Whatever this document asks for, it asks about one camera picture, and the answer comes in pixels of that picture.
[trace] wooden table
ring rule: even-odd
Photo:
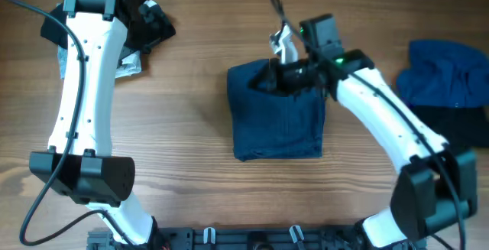
[[[51,10],[62,0],[25,0]],[[272,57],[280,27],[268,0],[156,0],[177,35],[155,48],[148,70],[119,79],[114,155],[134,158],[134,192],[161,226],[219,228],[353,223],[383,209],[396,177],[383,149],[339,104],[328,102],[322,159],[233,158],[226,71]],[[489,51],[489,0],[283,0],[291,20],[332,12],[345,47],[361,48],[388,81],[407,67],[412,39],[443,38]],[[0,249],[23,248],[18,230],[42,183],[28,170],[53,129],[63,81],[43,18],[0,3]],[[478,151],[479,213],[468,248],[489,243],[489,152]],[[50,192],[28,238],[58,230],[86,208]],[[38,249],[84,249],[105,228],[96,216]],[[456,227],[442,232],[458,244]],[[433,249],[438,249],[432,242]]]

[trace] blue cloth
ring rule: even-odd
[[[475,108],[489,104],[489,60],[479,50],[451,41],[410,43],[411,68],[396,84],[415,106]]]
[[[315,90],[294,98],[249,89],[248,81],[266,65],[268,60],[258,60],[228,70],[235,157],[321,157],[324,98]]]

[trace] black mount base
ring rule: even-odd
[[[303,240],[293,242],[289,229],[220,229],[214,230],[214,243],[210,229],[160,228],[166,240],[158,250],[360,250],[372,249],[361,239],[354,226],[326,226],[301,230]],[[87,250],[127,250],[127,245],[114,241],[111,232],[89,232]],[[415,245],[404,242],[384,249],[424,250],[426,240]]]

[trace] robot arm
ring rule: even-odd
[[[384,148],[399,178],[390,207],[358,223],[368,238],[368,244],[383,248],[406,239],[417,242],[457,223],[455,203],[448,193],[444,177],[436,177],[440,175],[434,163],[438,157],[455,185],[462,218],[473,216],[477,212],[474,154],[452,150],[441,135],[424,125],[391,91],[374,63],[361,51],[345,53],[332,15],[301,22],[301,34],[313,45],[315,53],[306,45],[309,52],[307,60],[282,63],[285,61],[283,58],[272,59],[270,66],[264,68],[249,86],[277,96],[299,95],[305,88],[317,88],[350,110]],[[296,53],[292,42],[281,43],[284,43],[281,48],[287,52],[283,53],[272,45],[274,53]],[[319,58],[316,51],[329,61]],[[380,93],[405,118],[381,98]],[[434,155],[421,144],[413,127],[422,134]]]
[[[134,162],[130,157],[112,156],[112,96],[115,71],[123,54],[136,50],[149,53],[153,46],[173,36],[175,30],[152,1],[65,0],[63,10],[67,27],[82,43],[86,72],[76,138],[51,188],[89,209],[106,211],[131,244],[153,248],[158,241],[156,221],[131,192]],[[31,172],[44,182],[66,147],[78,83],[78,53],[69,38],[63,96],[49,150],[31,153]],[[128,243],[107,218],[101,217],[115,241]]]

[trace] black joint housing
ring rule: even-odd
[[[445,166],[459,198],[462,218],[478,209],[475,154],[465,151],[453,155],[448,149],[436,157],[419,159],[401,169],[394,188],[390,209],[396,224],[409,240],[416,241],[435,234],[458,221],[455,203],[445,178],[439,174],[434,159]]]
[[[304,40],[318,49],[326,58],[333,58],[343,54],[343,45],[336,27],[335,17],[332,14],[321,15],[316,18],[300,22],[301,33]],[[318,61],[317,54],[311,52],[306,46],[310,60]]]
[[[56,152],[31,152],[29,169],[46,183],[61,157]],[[131,194],[134,175],[132,158],[99,157],[94,150],[85,150],[84,155],[68,154],[51,188],[77,204],[107,203],[117,207]]]
[[[361,50],[351,50],[332,58],[332,62],[323,62],[321,67],[329,75],[329,93],[337,99],[338,82],[348,78],[350,73],[363,68],[374,69],[374,62]]]

